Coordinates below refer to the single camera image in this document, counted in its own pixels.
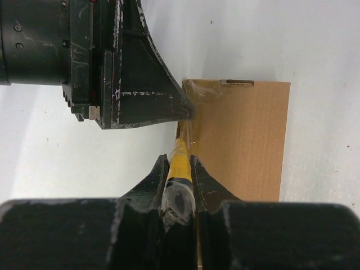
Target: white table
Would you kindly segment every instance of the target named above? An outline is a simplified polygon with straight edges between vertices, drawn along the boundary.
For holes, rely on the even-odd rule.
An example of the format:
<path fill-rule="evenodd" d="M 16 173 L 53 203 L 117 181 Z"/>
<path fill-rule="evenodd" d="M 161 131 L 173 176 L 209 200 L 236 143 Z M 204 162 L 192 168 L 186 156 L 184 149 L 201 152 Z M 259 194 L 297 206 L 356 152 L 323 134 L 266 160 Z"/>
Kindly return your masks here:
<path fill-rule="evenodd" d="M 360 2 L 143 1 L 178 82 L 292 82 L 281 200 L 360 214 Z M 60 87 L 0 89 L 0 201 L 121 196 L 173 147 L 175 123 L 102 131 L 78 123 Z"/>

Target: cardboard surface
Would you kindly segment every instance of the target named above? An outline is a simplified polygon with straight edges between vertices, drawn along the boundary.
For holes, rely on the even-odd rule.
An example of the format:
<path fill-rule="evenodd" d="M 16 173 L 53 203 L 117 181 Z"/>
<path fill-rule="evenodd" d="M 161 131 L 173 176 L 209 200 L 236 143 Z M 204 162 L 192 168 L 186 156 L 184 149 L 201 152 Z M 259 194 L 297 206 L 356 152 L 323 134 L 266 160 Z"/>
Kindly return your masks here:
<path fill-rule="evenodd" d="M 208 172 L 246 201 L 278 201 L 290 83 L 189 80 L 193 121 L 177 136 Z"/>

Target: cardboard box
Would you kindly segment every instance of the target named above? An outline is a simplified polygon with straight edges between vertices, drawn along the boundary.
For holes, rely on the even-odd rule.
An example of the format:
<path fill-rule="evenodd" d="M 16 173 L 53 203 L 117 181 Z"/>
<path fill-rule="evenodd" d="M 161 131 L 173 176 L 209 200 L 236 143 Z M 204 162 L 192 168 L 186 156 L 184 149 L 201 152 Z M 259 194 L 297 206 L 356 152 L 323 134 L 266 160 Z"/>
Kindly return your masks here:
<path fill-rule="evenodd" d="M 208 172 L 245 201 L 278 201 L 290 83 L 183 81 L 195 118 L 178 124 Z"/>

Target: yellow object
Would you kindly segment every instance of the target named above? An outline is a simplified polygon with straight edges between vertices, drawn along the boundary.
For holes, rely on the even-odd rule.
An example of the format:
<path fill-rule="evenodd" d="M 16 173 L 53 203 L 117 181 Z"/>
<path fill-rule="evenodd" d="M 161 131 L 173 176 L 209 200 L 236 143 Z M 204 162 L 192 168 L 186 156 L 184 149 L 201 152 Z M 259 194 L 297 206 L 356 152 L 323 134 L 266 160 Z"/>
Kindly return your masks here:
<path fill-rule="evenodd" d="M 182 139 L 175 141 L 167 180 L 170 178 L 185 178 L 192 183 L 189 154 Z"/>

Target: white surface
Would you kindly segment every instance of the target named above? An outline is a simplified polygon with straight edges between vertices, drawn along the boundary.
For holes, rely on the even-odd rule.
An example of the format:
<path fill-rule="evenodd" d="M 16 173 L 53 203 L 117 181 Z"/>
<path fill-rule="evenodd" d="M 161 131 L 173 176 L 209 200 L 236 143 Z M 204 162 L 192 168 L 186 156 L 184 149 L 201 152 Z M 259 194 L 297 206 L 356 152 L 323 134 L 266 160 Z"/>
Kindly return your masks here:
<path fill-rule="evenodd" d="M 144 10 L 179 82 L 292 82 L 281 199 L 360 214 L 359 1 L 151 0 Z M 2 87 L 0 104 L 0 201 L 120 196 L 172 149 L 174 123 L 102 131 L 78 123 L 59 88 Z"/>

